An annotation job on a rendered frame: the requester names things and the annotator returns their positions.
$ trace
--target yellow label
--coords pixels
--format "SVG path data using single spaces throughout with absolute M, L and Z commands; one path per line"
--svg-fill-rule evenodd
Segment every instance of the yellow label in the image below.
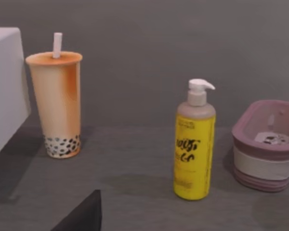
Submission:
M 177 115 L 174 161 L 174 191 L 187 200 L 209 193 L 215 116 L 188 119 Z

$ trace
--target bottle neck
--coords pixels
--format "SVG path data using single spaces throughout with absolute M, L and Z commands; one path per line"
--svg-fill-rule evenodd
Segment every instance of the bottle neck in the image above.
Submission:
M 193 107 L 202 107 L 207 104 L 207 93 L 189 91 L 187 96 L 187 103 Z

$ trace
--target collapsible tub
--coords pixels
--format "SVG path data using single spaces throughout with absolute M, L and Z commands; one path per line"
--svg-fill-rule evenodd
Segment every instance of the collapsible tub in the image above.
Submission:
M 289 184 L 289 102 L 254 102 L 233 127 L 234 174 L 245 186 L 278 192 Z

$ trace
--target cup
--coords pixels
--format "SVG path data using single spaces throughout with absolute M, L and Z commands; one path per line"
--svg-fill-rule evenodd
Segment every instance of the cup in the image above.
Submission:
M 33 54 L 26 58 L 47 154 L 57 159 L 80 152 L 80 61 L 82 55 L 62 51 Z

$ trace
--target lotion bottle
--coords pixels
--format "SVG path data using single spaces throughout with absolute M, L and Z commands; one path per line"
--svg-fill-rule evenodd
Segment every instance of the lotion bottle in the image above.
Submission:
M 204 79 L 189 81 L 187 101 L 180 104 L 175 125 L 174 192 L 186 200 L 206 197 L 210 188 L 216 112 L 207 103 Z

